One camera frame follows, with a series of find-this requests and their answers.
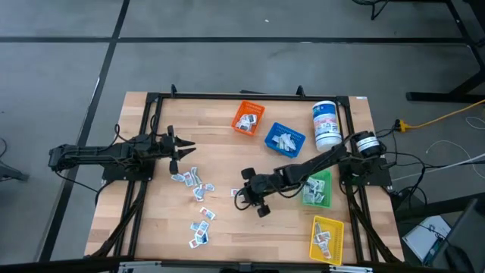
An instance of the black table leg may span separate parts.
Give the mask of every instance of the black table leg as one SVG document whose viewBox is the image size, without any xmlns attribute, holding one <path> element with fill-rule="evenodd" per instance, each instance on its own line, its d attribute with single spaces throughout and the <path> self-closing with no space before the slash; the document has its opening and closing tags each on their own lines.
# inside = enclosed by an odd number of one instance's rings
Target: black table leg
<svg viewBox="0 0 485 273">
<path fill-rule="evenodd" d="M 479 71 L 450 93 L 407 92 L 406 98 L 413 102 L 463 102 L 474 103 L 485 99 L 485 95 L 466 95 L 485 81 L 485 71 Z"/>
</svg>

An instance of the gray floor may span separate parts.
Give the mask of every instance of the gray floor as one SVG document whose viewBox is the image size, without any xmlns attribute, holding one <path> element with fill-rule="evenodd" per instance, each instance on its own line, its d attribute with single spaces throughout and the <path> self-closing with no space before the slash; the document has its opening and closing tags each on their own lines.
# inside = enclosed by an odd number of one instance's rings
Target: gray floor
<svg viewBox="0 0 485 273">
<path fill-rule="evenodd" d="M 40 3 L 0 0 L 0 36 L 110 36 L 121 0 Z M 468 6 L 457 9 L 474 38 L 483 35 Z M 444 5 L 391 3 L 376 21 L 370 8 L 350 0 L 327 1 L 132 1 L 122 36 L 458 36 Z M 2 160 L 31 175 L 27 183 L 0 184 L 0 264 L 36 259 L 60 179 L 47 169 L 48 150 L 74 143 L 91 99 L 108 45 L 0 44 L 0 137 L 8 141 Z M 394 119 L 419 124 L 464 107 L 411 103 L 408 91 L 447 92 L 477 72 L 462 46 L 315 44 L 118 44 L 88 145 L 112 140 L 126 91 L 236 93 L 241 89 L 367 96 L 374 125 Z M 485 93 L 485 86 L 475 93 Z M 431 164 L 465 160 L 462 145 L 483 153 L 485 131 L 465 123 L 485 118 L 483 107 L 422 130 L 397 134 L 398 149 Z M 392 147 L 391 139 L 385 143 Z M 485 174 L 483 166 L 477 170 Z M 393 177 L 418 168 L 394 168 Z M 77 180 L 99 187 L 101 168 L 81 168 Z M 395 183 L 400 189 L 416 177 Z M 485 181 L 471 167 L 429 174 L 422 183 L 430 201 L 483 192 Z M 93 193 L 74 187 L 53 259 L 82 256 Z"/>
</svg>

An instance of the sugar packet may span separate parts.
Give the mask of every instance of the sugar packet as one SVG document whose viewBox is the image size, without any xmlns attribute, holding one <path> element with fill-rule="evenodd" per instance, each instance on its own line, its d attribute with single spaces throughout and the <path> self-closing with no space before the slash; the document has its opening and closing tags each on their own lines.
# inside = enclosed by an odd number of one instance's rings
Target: sugar packet
<svg viewBox="0 0 485 273">
<path fill-rule="evenodd" d="M 179 182 L 185 181 L 185 177 L 182 174 L 174 174 L 172 175 L 172 179 Z"/>
<path fill-rule="evenodd" d="M 200 209 L 200 212 L 207 218 L 211 219 L 211 220 L 214 220 L 215 218 L 215 214 L 213 212 L 211 212 L 209 209 L 205 208 L 205 207 L 202 207 Z"/>
</svg>

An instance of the black cable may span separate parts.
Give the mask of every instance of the black cable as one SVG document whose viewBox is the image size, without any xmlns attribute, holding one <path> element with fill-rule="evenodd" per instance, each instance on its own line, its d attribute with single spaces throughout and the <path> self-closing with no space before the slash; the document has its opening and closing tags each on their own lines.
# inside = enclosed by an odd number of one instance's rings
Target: black cable
<svg viewBox="0 0 485 273">
<path fill-rule="evenodd" d="M 407 189 L 411 189 L 412 186 L 410 187 L 405 187 L 404 189 L 400 190 L 397 194 L 401 194 L 403 191 L 407 190 Z M 416 187 L 417 190 L 421 191 L 421 193 L 423 194 L 423 198 L 424 198 L 424 205 L 427 206 L 427 196 L 426 196 L 426 193 L 424 193 L 424 191 L 420 188 L 420 187 Z"/>
<path fill-rule="evenodd" d="M 3 145 L 5 146 L 5 148 L 3 149 L 2 153 L 0 153 L 0 158 L 7 152 L 7 142 L 5 141 L 5 139 L 3 137 L 0 137 L 0 140 L 3 142 Z"/>
<path fill-rule="evenodd" d="M 7 152 L 8 144 L 7 144 L 7 141 L 3 137 L 0 137 L 0 140 L 3 142 L 3 144 L 5 146 L 3 151 L 0 153 L 0 158 L 1 158 Z M 5 164 L 2 160 L 0 160 L 0 165 L 3 165 L 4 167 L 9 168 L 12 171 L 16 171 L 16 172 L 23 174 L 23 172 L 17 170 L 14 167 L 11 167 L 10 165 Z M 7 178 L 4 178 L 4 179 L 1 179 L 0 182 L 11 180 L 11 179 L 13 179 L 13 178 L 7 177 Z"/>
<path fill-rule="evenodd" d="M 97 193 L 97 192 L 98 192 L 97 190 L 95 190 L 95 189 L 93 189 L 93 188 L 91 188 L 91 187 L 89 187 L 89 186 L 87 186 L 87 185 L 85 185 L 85 184 L 82 184 L 82 183 L 76 182 L 76 181 L 74 181 L 74 180 L 72 180 L 72 179 L 70 179 L 70 178 L 67 178 L 67 177 L 63 177 L 63 176 L 62 176 L 62 175 L 60 175 L 60 174 L 59 174 L 57 171 L 55 171 L 55 174 L 56 174 L 56 175 L 58 175 L 60 178 L 63 178 L 63 179 L 65 179 L 65 180 L 67 180 L 67 181 L 70 181 L 70 182 L 72 182 L 72 183 L 74 183 L 74 184 L 80 185 L 81 187 L 85 187 L 86 189 L 88 189 L 88 190 L 92 190 L 92 191 L 93 191 L 93 192 L 95 192 L 95 193 Z"/>
<path fill-rule="evenodd" d="M 240 208 L 238 205 L 237 205 L 237 197 L 241 194 L 241 192 L 243 191 L 243 189 L 240 189 L 237 191 L 236 195 L 234 196 L 234 206 L 236 207 L 236 209 L 240 210 L 240 211 L 243 211 L 243 210 L 246 210 L 248 207 L 251 206 L 251 203 L 249 203 L 247 206 L 245 206 L 244 208 Z"/>
<path fill-rule="evenodd" d="M 391 133 L 392 133 L 392 132 L 393 132 L 395 129 L 396 129 L 396 127 L 394 127 L 394 126 L 393 126 L 392 128 L 390 128 L 390 129 L 382 129 L 382 130 L 377 131 L 377 132 L 376 132 L 374 135 L 376 136 L 376 138 L 387 137 L 387 136 L 389 136 L 389 135 L 390 135 L 390 134 L 391 134 Z M 384 132 L 384 131 L 387 131 L 387 133 L 385 133 L 385 134 L 384 134 L 384 135 L 382 135 L 382 136 L 378 136 L 378 134 L 379 134 L 379 133 Z"/>
<path fill-rule="evenodd" d="M 376 11 L 376 3 L 372 5 L 372 15 L 371 15 L 371 20 L 374 20 L 379 16 L 380 12 L 386 7 L 386 5 L 389 3 L 389 0 L 386 0 L 384 4 L 380 7 L 379 11 L 375 13 Z"/>
<path fill-rule="evenodd" d="M 397 154 L 400 154 L 400 155 L 407 155 L 407 156 L 411 156 L 413 158 L 416 158 L 422 165 L 422 169 L 421 169 L 421 174 L 419 175 L 419 178 L 418 178 L 418 181 L 411 187 L 411 192 L 409 193 L 409 195 L 407 195 L 403 201 L 406 201 L 406 199 L 408 200 L 408 206 L 409 206 L 409 209 L 411 209 L 411 196 L 413 196 L 415 194 L 415 191 L 416 189 L 419 187 L 419 184 L 422 182 L 423 180 L 423 177 L 424 177 L 424 173 L 426 172 L 426 165 L 424 164 L 424 162 L 418 158 L 416 155 L 412 155 L 412 154 L 408 154 L 406 152 L 386 152 L 386 153 L 397 153 Z"/>
<path fill-rule="evenodd" d="M 453 245 L 452 245 L 452 244 L 451 244 L 451 243 L 450 243 L 450 242 L 449 242 L 449 241 L 446 239 L 446 237 L 445 237 L 443 234 L 441 234 L 441 233 L 440 233 L 440 232 L 438 232 L 438 231 L 432 230 L 432 229 L 431 229 L 431 228 L 429 228 L 429 227 L 425 227 L 425 226 L 423 226 L 422 224 L 415 224 L 415 223 L 411 223 L 411 222 L 398 222 L 398 224 L 409 224 L 409 225 L 413 225 L 413 226 L 418 226 L 418 227 L 425 228 L 425 229 L 427 229 L 427 230 L 429 230 L 429 231 L 433 232 L 433 233 L 435 234 L 435 236 L 436 236 L 436 237 L 438 237 L 438 238 L 441 238 L 441 239 L 445 240 L 445 241 L 446 241 L 446 242 L 447 242 L 447 243 L 448 243 L 450 246 L 453 246 Z"/>
<path fill-rule="evenodd" d="M 111 182 L 107 182 L 106 181 L 106 184 L 104 184 L 102 187 L 99 188 L 98 192 L 96 193 L 96 197 L 94 198 L 94 206 L 97 206 L 98 205 L 98 198 L 99 198 L 99 194 L 109 185 L 111 184 Z"/>
</svg>

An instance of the blue bin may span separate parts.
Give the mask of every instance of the blue bin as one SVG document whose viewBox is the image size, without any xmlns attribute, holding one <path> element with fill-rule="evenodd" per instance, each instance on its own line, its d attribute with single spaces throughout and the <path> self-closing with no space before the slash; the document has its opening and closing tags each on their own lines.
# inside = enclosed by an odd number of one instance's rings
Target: blue bin
<svg viewBox="0 0 485 273">
<path fill-rule="evenodd" d="M 289 133 L 291 135 L 291 139 L 295 142 L 295 151 L 287 152 L 284 149 L 280 149 L 277 147 L 277 143 L 272 140 L 273 136 L 281 136 L 284 133 Z M 264 139 L 264 143 L 266 143 L 266 146 L 272 148 L 273 150 L 276 150 L 290 158 L 295 158 L 300 153 L 300 149 L 302 149 L 305 138 L 305 135 L 275 122 L 270 132 L 266 136 L 266 139 Z"/>
</svg>

